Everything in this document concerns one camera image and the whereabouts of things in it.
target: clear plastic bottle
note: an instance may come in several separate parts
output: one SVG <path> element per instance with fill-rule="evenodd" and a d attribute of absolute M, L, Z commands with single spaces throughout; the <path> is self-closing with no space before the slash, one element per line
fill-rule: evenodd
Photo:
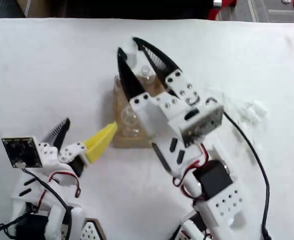
<path fill-rule="evenodd" d="M 154 84 L 155 76 L 152 75 L 151 68 L 147 65 L 141 67 L 141 81 L 143 85 Z"/>
<path fill-rule="evenodd" d="M 121 111 L 120 118 L 122 123 L 122 134 L 124 137 L 132 138 L 139 136 L 139 120 L 129 104 Z"/>

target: white table surface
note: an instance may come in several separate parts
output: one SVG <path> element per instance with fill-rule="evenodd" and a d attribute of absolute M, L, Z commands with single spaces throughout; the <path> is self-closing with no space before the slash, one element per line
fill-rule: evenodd
<path fill-rule="evenodd" d="M 267 227 L 275 240 L 294 239 L 294 24 L 0 19 L 0 138 L 41 139 L 63 118 L 65 144 L 84 140 L 112 121 L 117 47 L 131 36 L 168 54 L 199 88 L 219 88 L 269 109 L 262 162 L 271 185 Z M 217 130 L 257 208 L 265 185 L 224 120 Z M 0 223 L 11 216 L 12 169 L 0 141 Z M 173 187 L 151 149 L 109 148 L 81 177 L 80 202 L 109 240 L 165 240 L 191 201 Z M 243 239 L 251 239 L 251 233 Z M 0 233 L 0 239 L 6 239 Z"/>

